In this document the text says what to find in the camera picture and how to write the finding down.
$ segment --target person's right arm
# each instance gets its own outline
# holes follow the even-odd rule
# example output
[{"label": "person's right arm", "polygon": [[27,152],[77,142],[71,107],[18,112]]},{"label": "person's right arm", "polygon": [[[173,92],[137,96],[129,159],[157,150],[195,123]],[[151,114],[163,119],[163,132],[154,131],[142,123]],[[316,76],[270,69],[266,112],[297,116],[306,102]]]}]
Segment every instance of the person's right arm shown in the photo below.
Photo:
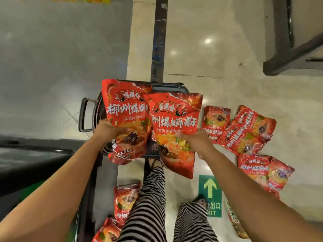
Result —
[{"label": "person's right arm", "polygon": [[179,138],[189,142],[199,157],[206,161],[252,241],[323,241],[322,232],[268,194],[216,150],[204,130],[194,135],[179,134]]}]

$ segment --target striped pants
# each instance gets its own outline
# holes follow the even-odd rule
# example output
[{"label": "striped pants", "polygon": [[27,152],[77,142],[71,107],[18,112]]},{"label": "striped pants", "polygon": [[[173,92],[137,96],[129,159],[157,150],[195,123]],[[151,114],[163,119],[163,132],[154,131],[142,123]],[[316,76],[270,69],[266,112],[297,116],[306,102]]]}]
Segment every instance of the striped pants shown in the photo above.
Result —
[{"label": "striped pants", "polygon": [[[123,226],[118,242],[166,242],[165,177],[160,167],[148,175]],[[218,241],[199,203],[184,203],[174,229],[174,242]]]}]

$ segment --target foot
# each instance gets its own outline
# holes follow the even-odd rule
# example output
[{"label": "foot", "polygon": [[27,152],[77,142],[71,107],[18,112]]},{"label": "foot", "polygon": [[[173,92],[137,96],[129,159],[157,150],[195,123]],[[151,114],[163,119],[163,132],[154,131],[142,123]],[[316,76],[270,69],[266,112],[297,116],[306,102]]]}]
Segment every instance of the foot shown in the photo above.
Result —
[{"label": "foot", "polygon": [[193,202],[203,205],[205,209],[207,208],[207,201],[203,195],[197,196]]},{"label": "foot", "polygon": [[148,160],[151,170],[153,170],[155,167],[163,168],[163,165],[159,160],[156,160],[155,162],[154,161],[155,161],[155,159]]}]

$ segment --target black and white striped pants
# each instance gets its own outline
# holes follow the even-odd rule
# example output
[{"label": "black and white striped pants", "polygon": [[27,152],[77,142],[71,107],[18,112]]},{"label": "black and white striped pants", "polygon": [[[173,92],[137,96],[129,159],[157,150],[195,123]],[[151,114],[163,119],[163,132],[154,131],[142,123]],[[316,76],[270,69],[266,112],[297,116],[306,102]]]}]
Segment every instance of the black and white striped pants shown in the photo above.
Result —
[{"label": "black and white striped pants", "polygon": [[[144,181],[118,242],[166,242],[165,177],[155,167]],[[174,229],[174,242],[218,241],[207,221],[207,210],[199,203],[184,203]]]}]

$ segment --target green exit sticker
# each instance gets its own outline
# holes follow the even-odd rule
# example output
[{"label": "green exit sticker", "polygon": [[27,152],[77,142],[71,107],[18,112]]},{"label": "green exit sticker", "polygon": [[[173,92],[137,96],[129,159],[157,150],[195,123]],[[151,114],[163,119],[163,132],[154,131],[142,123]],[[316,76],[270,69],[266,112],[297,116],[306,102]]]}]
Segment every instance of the green exit sticker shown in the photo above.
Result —
[{"label": "green exit sticker", "polygon": [[199,195],[208,204],[208,216],[222,217],[222,189],[214,176],[199,175]]}]

